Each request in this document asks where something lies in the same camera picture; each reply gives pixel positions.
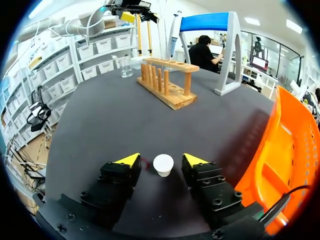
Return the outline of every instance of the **floor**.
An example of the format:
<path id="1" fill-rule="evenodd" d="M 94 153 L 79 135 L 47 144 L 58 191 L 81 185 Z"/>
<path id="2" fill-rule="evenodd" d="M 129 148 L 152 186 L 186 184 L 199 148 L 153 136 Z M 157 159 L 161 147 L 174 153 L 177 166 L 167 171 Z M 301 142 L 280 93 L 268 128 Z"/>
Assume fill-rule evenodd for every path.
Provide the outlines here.
<path id="1" fill-rule="evenodd" d="M 24 157 L 29 157 L 33 162 L 39 164 L 47 164 L 48 161 L 48 153 L 49 150 L 45 146 L 46 137 L 44 134 L 37 136 L 31 142 L 28 143 L 27 146 L 24 146 L 19 153 Z M 47 142 L 47 146 L 50 148 L 51 145 L 51 138 Z M 24 168 L 21 166 L 16 158 L 13 158 L 12 165 L 16 167 L 18 172 L 21 173 L 22 179 L 25 182 L 25 185 L 33 184 L 34 181 L 29 178 L 29 176 L 24 175 Z M 38 210 L 38 206 L 36 205 L 35 201 L 29 199 L 28 197 L 24 196 L 20 191 L 16 191 L 18 197 L 20 198 L 21 202 L 25 205 L 27 210 L 32 214 L 36 214 Z"/>

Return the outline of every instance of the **person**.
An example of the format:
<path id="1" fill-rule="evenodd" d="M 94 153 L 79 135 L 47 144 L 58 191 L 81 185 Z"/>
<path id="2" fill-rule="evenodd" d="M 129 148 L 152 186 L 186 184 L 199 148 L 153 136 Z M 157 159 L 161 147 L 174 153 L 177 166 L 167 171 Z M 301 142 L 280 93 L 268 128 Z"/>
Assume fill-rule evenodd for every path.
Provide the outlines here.
<path id="1" fill-rule="evenodd" d="M 314 117 L 316 124 L 318 127 L 320 126 L 320 109 L 319 109 L 319 104 L 320 104 L 320 88 L 315 89 L 315 93 L 311 90 L 308 89 L 302 99 L 301 102 L 303 105 L 310 111 L 312 116 Z"/>
<path id="2" fill-rule="evenodd" d="M 207 35 L 200 36 L 198 43 L 189 49 L 190 61 L 191 64 L 199 66 L 201 69 L 218 73 L 218 63 L 223 55 L 220 54 L 217 58 L 214 58 L 210 52 L 210 44 L 210 37 Z"/>

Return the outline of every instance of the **desk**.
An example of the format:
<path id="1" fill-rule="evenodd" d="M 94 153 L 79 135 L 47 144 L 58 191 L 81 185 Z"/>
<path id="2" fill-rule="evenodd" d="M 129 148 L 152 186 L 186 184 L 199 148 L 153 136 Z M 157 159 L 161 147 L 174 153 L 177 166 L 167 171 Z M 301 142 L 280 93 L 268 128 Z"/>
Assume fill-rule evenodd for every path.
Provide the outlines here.
<path id="1" fill-rule="evenodd" d="M 255 72 L 257 73 L 257 75 L 261 75 L 262 76 L 262 81 L 259 81 L 258 79 L 254 78 L 254 77 L 251 77 L 251 75 L 247 75 L 244 73 L 245 69 L 248 69 L 250 70 L 251 72 Z M 241 74 L 242 76 L 245 76 L 251 80 L 254 80 L 255 82 L 257 82 L 258 84 L 261 84 L 263 85 L 263 87 L 266 87 L 268 89 L 270 89 L 270 94 L 269 94 L 269 99 L 271 99 L 273 93 L 274 93 L 274 90 L 275 90 L 275 87 L 276 87 L 276 84 L 278 83 L 278 79 L 258 70 L 257 68 L 254 68 L 252 66 L 248 66 L 248 65 L 244 65 L 242 64 L 241 66 Z"/>
<path id="2" fill-rule="evenodd" d="M 63 111 L 52 139 L 46 171 L 46 197 L 61 194 L 80 202 L 107 161 L 133 153 L 150 164 L 142 171 L 132 199 L 113 231 L 143 237 L 181 237 L 209 230 L 192 200 L 181 172 L 183 153 L 215 161 L 228 182 L 239 182 L 249 166 L 267 125 L 273 102 L 241 86 L 214 94 L 218 74 L 192 74 L 196 102 L 172 110 L 120 71 L 82 82 Z M 184 85 L 182 72 L 170 73 Z M 152 161 L 169 154 L 174 167 L 167 178 L 154 172 Z"/>

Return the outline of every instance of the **wooden test tube rack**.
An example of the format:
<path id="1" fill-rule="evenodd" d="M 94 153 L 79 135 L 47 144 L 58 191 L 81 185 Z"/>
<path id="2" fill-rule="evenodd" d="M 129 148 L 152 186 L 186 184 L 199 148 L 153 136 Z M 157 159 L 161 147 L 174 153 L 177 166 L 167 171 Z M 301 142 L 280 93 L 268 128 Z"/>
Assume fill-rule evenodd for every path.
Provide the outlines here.
<path id="1" fill-rule="evenodd" d="M 198 66 L 154 57 L 146 58 L 144 61 L 147 64 L 141 64 L 141 77 L 137 78 L 137 82 L 170 108 L 177 110 L 193 103 L 197 99 L 197 96 L 190 92 L 190 88 L 192 73 L 199 71 Z M 184 88 L 170 82 L 168 70 L 162 73 L 161 68 L 156 69 L 151 64 L 184 72 Z"/>

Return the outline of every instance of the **computer monitor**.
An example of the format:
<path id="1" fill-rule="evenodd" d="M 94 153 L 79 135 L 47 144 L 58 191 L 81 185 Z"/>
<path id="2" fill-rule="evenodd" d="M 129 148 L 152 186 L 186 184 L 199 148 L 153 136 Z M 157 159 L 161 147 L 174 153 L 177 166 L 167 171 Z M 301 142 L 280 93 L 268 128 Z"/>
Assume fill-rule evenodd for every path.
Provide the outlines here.
<path id="1" fill-rule="evenodd" d="M 217 45 L 210 45 L 209 46 L 210 52 L 212 54 L 221 54 L 222 53 L 222 49 L 224 49 L 223 46 L 217 46 Z"/>
<path id="2" fill-rule="evenodd" d="M 252 58 L 252 62 L 251 62 L 251 65 L 254 66 L 254 67 L 257 67 L 261 70 L 264 70 L 264 71 L 267 71 L 268 70 L 268 61 L 260 58 L 260 57 L 256 57 L 254 56 Z"/>

